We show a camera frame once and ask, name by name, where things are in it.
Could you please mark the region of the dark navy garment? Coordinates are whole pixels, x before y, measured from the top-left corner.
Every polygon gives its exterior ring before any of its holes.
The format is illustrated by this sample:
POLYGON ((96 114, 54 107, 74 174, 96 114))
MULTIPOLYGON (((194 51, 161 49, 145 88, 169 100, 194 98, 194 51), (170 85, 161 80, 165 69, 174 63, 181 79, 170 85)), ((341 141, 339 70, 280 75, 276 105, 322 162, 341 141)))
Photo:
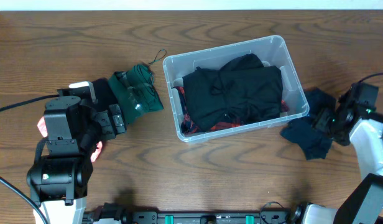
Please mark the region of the dark navy garment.
POLYGON ((312 128, 314 120, 323 109, 334 109, 336 99, 319 88, 305 91, 310 110, 302 118, 293 119, 281 130, 280 135, 286 140, 298 144, 306 160, 325 159, 331 148, 332 140, 317 129, 312 128))

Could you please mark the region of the pink printed t-shirt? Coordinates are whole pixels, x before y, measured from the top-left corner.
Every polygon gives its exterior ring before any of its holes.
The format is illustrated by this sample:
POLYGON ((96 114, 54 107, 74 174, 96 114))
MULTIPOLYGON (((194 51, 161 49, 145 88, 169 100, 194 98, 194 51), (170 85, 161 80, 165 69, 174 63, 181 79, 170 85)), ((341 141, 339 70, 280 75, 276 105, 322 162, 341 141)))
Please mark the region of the pink printed t-shirt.
MULTIPOLYGON (((45 124, 44 117, 40 118, 39 122, 37 123, 37 127, 38 127, 38 129, 40 131, 40 134, 44 138, 48 136, 48 131, 47 131, 47 127, 46 127, 46 124, 45 124)), ((97 143, 96 149, 95 149, 94 153, 92 153, 92 155, 91 155, 91 161, 92 162, 95 162, 97 160, 97 158, 101 154, 102 149, 103 149, 103 143, 100 141, 100 142, 97 143)))

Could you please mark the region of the red plaid flannel shirt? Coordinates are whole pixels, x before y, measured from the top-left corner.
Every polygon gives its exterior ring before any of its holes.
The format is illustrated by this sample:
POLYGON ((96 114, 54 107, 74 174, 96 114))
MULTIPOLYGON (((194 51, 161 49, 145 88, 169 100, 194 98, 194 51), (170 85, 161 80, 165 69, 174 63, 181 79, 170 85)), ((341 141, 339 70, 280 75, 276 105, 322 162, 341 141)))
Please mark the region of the red plaid flannel shirt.
MULTIPOLYGON (((195 134, 203 132, 204 129, 198 126, 198 124, 192 120, 189 112, 187 110, 187 99, 186 99, 186 90, 182 86, 176 86, 174 89, 178 91, 182 112, 184 119, 181 123, 181 130, 183 134, 195 134)), ((282 99, 282 85, 262 85, 254 87, 253 90, 256 90, 257 93, 253 94, 253 97, 258 96, 259 103, 266 101, 259 107, 258 112, 253 112, 252 105, 250 103, 243 103, 248 107, 245 113, 242 113, 240 116, 230 112, 229 106, 225 107, 224 114, 222 117, 217 120, 217 123, 208 128, 207 131, 219 131, 228 128, 236 128, 245 124, 257 123, 261 121, 266 121, 270 119, 279 118, 282 112, 288 111, 288 106, 285 101, 282 99), (267 101, 274 101, 274 110, 269 111, 269 104, 267 101)))

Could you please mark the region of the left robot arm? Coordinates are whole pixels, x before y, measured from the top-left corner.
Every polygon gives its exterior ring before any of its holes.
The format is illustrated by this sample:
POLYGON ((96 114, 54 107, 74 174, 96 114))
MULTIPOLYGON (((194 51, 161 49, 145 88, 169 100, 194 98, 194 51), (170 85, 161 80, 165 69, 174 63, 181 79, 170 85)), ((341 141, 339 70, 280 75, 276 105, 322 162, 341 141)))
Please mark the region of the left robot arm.
POLYGON ((48 135, 27 173, 35 212, 48 223, 81 223, 96 145, 126 132, 120 106, 60 96, 46 103, 44 120, 48 135))

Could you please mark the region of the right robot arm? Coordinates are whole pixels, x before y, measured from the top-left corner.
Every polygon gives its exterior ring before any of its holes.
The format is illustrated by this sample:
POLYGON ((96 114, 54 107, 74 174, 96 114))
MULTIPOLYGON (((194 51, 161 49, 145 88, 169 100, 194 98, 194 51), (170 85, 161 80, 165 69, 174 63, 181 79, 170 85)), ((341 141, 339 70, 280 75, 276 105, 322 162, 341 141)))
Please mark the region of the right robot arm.
POLYGON ((335 110, 322 109, 312 127, 356 151, 362 181, 338 208, 299 205, 291 223, 383 223, 383 114, 376 111, 378 87, 362 78, 340 96, 335 110))

